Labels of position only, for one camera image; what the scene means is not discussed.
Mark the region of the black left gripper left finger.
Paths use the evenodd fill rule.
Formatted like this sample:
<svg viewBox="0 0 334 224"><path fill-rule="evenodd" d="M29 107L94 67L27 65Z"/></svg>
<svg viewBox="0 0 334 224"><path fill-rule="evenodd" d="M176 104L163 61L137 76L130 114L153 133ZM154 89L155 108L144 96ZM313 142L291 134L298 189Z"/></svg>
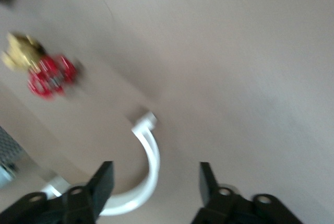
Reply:
<svg viewBox="0 0 334 224"><path fill-rule="evenodd" d="M24 195L1 212L1 223L96 223L114 189L112 161L101 164L89 182L59 197L45 192Z"/></svg>

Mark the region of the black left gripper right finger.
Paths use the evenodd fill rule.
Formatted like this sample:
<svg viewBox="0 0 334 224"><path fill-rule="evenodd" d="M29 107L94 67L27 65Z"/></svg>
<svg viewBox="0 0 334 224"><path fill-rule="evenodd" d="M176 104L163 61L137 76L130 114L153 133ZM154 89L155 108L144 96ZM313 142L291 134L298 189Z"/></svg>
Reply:
<svg viewBox="0 0 334 224"><path fill-rule="evenodd" d="M256 194L247 200L231 187L219 184L208 162L199 165L199 189L203 207L196 213L192 224L303 223L273 195Z"/></svg>

